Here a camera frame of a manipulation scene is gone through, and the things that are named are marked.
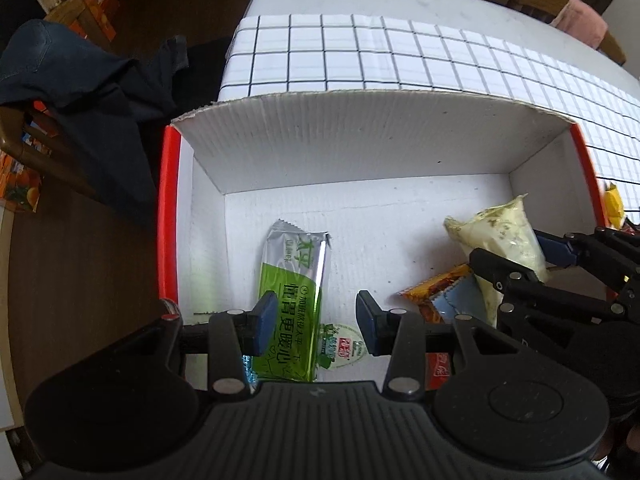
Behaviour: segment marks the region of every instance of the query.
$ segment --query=dark clothing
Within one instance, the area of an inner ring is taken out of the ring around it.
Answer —
[[[58,23],[30,20],[0,57],[0,104],[50,108],[98,197],[152,225],[156,188],[138,123],[171,116],[172,77],[187,66],[186,42],[165,42],[148,63],[105,52]]]

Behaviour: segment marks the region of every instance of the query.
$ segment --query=chair backrest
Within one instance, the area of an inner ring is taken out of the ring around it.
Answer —
[[[552,16],[557,16],[568,1],[569,0],[509,0],[508,6],[515,10],[522,10],[522,7],[531,7],[542,10]],[[609,31],[605,34],[599,49],[609,57],[609,59],[619,65],[626,63],[625,53]]]
[[[49,135],[31,126],[31,121],[26,121],[26,117],[33,118],[33,122]],[[22,142],[23,132],[50,148],[52,156],[45,155]],[[71,150],[63,142],[63,132],[58,122],[31,105],[0,106],[0,150],[28,168],[55,177],[78,193],[95,198],[94,189],[89,186]]]

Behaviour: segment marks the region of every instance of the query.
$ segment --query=grid pattern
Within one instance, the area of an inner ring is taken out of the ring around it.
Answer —
[[[219,101],[343,89],[465,91],[556,111],[580,124],[596,176],[640,222],[640,102],[575,66],[476,32],[357,14],[243,19]]]

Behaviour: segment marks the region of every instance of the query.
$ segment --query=dark brown floor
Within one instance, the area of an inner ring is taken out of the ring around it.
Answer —
[[[249,0],[120,0],[114,48],[150,54],[184,34],[190,45],[233,33]],[[155,233],[53,180],[36,214],[16,215],[9,329],[20,402],[42,380],[161,313]]]

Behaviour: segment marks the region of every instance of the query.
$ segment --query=pink cloth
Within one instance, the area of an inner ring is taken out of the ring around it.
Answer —
[[[566,32],[591,48],[598,48],[607,33],[607,22],[581,0],[569,0],[551,22],[551,26]]]

